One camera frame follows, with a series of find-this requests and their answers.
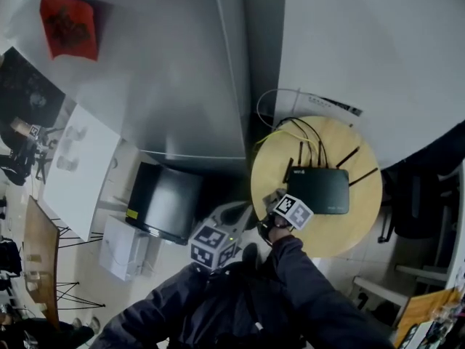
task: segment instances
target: black router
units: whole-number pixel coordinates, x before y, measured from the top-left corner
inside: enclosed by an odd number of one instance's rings
[[[345,214],[349,211],[349,172],[291,167],[287,192],[303,201],[315,214]]]

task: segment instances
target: yellow label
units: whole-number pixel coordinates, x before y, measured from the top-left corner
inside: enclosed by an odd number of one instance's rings
[[[132,209],[129,209],[129,208],[128,208],[128,211],[126,212],[127,217],[133,218],[135,220],[137,220],[137,215],[138,214],[139,214],[138,212],[133,211]]]

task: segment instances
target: red paper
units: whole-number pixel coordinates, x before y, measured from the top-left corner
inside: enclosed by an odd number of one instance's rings
[[[52,58],[97,60],[94,9],[80,0],[41,0],[41,18]]]

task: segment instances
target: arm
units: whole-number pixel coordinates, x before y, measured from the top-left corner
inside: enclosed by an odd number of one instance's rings
[[[10,314],[0,313],[0,324],[2,326],[9,326],[13,323],[13,317]]]
[[[313,265],[302,242],[282,230],[270,234],[272,260],[307,341],[316,348],[392,348]]]
[[[198,304],[208,276],[196,264],[186,266],[145,300],[114,317],[94,341],[92,349],[157,348],[156,343],[175,333],[184,315]]]

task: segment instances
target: round wooden table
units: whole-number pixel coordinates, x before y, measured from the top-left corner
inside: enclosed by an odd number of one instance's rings
[[[346,124],[322,116],[306,116],[301,119],[315,128],[321,136],[330,168],[334,168],[345,156],[360,146],[360,150],[340,167],[349,172],[350,182],[378,167],[370,146]],[[297,123],[318,145],[318,139],[311,129],[299,121]],[[280,129],[303,137],[302,131],[290,121]],[[294,166],[297,165],[299,146],[300,140],[287,133],[270,136],[261,146],[251,177],[252,201],[260,220],[266,215],[263,198],[277,188],[287,188],[287,185],[283,184],[284,174],[290,158],[294,159]],[[318,161],[316,156],[314,152],[314,167]],[[306,167],[309,159],[310,153],[307,144],[304,143],[302,166]],[[293,234],[304,242],[304,251],[309,257],[336,256],[352,248],[370,231],[379,213],[381,195],[382,181],[378,170],[349,188],[347,214],[315,214],[302,231],[295,230]]]

